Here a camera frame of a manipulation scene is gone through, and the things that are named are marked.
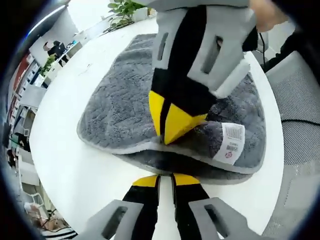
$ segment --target gray towel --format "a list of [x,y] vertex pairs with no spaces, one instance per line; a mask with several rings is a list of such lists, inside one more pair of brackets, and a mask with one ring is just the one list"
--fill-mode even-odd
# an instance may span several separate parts
[[[170,162],[175,161],[176,166],[182,166],[185,160],[163,152],[205,163],[200,168],[210,165],[240,174],[258,171],[263,163],[266,131],[259,95],[249,75],[230,97],[218,100],[211,108],[206,123],[170,145],[161,143],[154,129],[148,103],[153,76],[154,37],[155,34],[136,36],[116,58],[85,108],[78,123],[78,136],[96,148],[124,155],[124,159],[140,163],[154,162],[149,165],[155,168],[158,167],[156,162],[159,159],[163,160],[170,155],[164,164],[169,171]],[[245,126],[244,149],[234,165],[213,159],[223,140],[221,122]]]

